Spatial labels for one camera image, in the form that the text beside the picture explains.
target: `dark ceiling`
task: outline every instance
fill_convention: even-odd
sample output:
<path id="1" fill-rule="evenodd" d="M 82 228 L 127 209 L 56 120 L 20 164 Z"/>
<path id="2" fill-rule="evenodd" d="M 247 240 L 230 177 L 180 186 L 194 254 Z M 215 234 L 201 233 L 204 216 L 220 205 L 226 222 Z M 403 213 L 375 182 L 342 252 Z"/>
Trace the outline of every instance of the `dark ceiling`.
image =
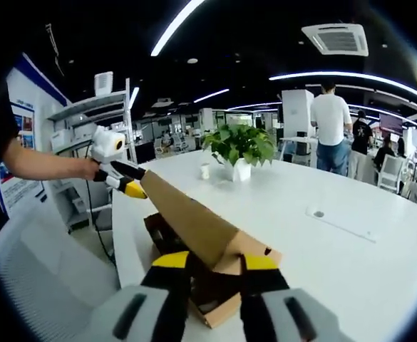
<path id="1" fill-rule="evenodd" d="M 44 23 L 36 27 L 24 50 L 72 101 L 94 95 L 96 73 L 113 71 L 115 89 L 124 88 L 129 77 L 131 87 L 140 87 L 134 119 L 152 110 L 158 98 L 175 101 L 176 113 L 196 113 L 201 107 L 276 101 L 281 90 L 321 81 L 315 77 L 269 81 L 269 77 L 285 73 L 353 71 L 417 89 L 417 1 L 400 8 L 396 2 L 361 0 L 206 0 L 161 54 L 150 57 L 161 34 L 187 2 L 59 1 L 47 8 L 45 24 L 51 24 L 63 74 L 56 66 Z M 327 23 L 361 24 L 369 57 L 321 55 L 301 27 Z M 197 58 L 198 63 L 188 64 L 189 58 Z M 417 103 L 416 96 L 380 83 L 334 80 L 394 93 Z M 192 103 L 225 88 L 230 92 Z M 348 103 L 373 104 L 405 116 L 417 113 L 396 98 L 363 90 L 340 88 L 338 94 Z M 179 103 L 191 104 L 177 106 Z M 158 114 L 167 111 L 162 109 Z"/>

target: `blue jeans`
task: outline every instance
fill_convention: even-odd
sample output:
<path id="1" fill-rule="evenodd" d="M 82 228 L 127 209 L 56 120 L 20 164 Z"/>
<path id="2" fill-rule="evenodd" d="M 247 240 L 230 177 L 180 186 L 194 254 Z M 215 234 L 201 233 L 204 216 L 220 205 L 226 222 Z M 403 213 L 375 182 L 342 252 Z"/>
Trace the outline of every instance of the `blue jeans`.
<path id="1" fill-rule="evenodd" d="M 335 146 L 317 144 L 317 168 L 346 176 L 348 151 L 344 140 Z"/>

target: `hand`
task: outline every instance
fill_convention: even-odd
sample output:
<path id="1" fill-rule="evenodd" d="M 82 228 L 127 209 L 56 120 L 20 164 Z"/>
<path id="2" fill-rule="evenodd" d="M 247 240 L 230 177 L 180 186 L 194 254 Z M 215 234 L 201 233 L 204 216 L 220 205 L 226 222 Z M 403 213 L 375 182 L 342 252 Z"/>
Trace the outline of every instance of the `hand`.
<path id="1" fill-rule="evenodd" d="M 81 178 L 84 180 L 93 180 L 99 171 L 99 164 L 92 159 L 82 159 Z"/>

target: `white table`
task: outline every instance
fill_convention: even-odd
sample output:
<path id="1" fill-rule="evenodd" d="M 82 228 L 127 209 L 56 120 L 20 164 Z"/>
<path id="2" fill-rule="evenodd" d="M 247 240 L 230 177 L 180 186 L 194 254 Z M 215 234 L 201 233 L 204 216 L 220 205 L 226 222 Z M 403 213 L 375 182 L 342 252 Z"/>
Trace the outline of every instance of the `white table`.
<path id="1" fill-rule="evenodd" d="M 210 162 L 210 179 L 200 165 Z M 393 338 L 417 307 L 417 206 L 371 185 L 310 167 L 274 161 L 253 168 L 249 182 L 222 180 L 206 152 L 143 165 L 248 234 L 283 253 L 293 288 L 303 288 L 339 317 L 354 341 Z M 333 224 L 311 216 L 321 210 Z M 150 200 L 113 195 L 113 241 L 121 286 L 137 284 L 153 256 L 143 218 Z M 344 229 L 368 225 L 376 242 Z M 215 330 L 195 317 L 185 341 L 244 341 L 237 314 Z"/>
<path id="2" fill-rule="evenodd" d="M 308 138 L 308 137 L 288 137 L 288 138 L 280 138 L 284 142 L 282 146 L 281 155 L 279 156 L 279 160 L 282 160 L 284 154 L 284 148 L 286 147 L 286 142 L 293 141 L 295 143 L 306 143 L 311 145 L 310 157 L 309 157 L 309 166 L 316 168 L 317 166 L 317 144 L 318 140 L 316 138 Z"/>

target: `white flower pot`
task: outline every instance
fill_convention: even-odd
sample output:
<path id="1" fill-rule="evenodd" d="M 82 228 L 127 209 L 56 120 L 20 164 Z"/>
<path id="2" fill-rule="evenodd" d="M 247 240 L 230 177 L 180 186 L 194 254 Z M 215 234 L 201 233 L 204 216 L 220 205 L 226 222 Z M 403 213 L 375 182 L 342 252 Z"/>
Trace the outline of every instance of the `white flower pot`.
<path id="1" fill-rule="evenodd" d="M 244 158 L 237 160 L 234 166 L 229 161 L 224 161 L 227 177 L 233 182 L 244 182 L 251 178 L 251 164 L 248 164 Z"/>

